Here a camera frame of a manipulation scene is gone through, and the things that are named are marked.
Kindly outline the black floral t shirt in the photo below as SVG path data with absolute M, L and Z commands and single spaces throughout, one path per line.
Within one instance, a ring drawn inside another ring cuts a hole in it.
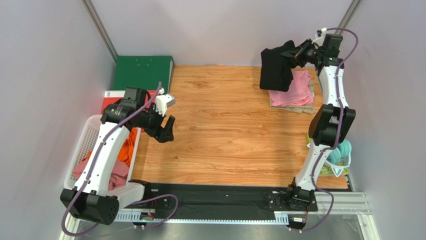
M 296 67 L 281 53 L 295 48 L 293 40 L 288 40 L 282 46 L 265 48 L 261 53 L 261 71 L 259 88 L 262 90 L 288 92 L 292 83 L 292 69 Z

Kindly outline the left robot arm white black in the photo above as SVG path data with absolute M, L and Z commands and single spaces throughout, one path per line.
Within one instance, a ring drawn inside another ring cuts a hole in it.
M 100 122 L 97 140 L 81 175 L 72 186 L 66 186 L 60 201 L 68 214 L 80 220 L 110 225 L 119 210 L 144 198 L 147 184 L 126 180 L 123 186 L 110 189 L 110 178 L 119 152 L 132 129 L 142 129 L 159 143 L 174 140 L 175 118 L 162 123 L 175 97 L 159 87 L 150 94 L 138 87 L 128 87 L 123 98 L 107 105 L 96 118 Z

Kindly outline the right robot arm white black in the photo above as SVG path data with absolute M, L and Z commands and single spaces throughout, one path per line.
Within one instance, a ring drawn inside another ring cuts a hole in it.
M 339 57 L 341 35 L 323 33 L 315 40 L 281 53 L 292 64 L 313 64 L 320 83 L 323 104 L 312 119 L 308 136 L 310 147 L 300 172 L 287 187 L 286 201 L 309 205 L 315 196 L 316 182 L 327 157 L 343 142 L 355 120 L 344 93 L 344 62 Z

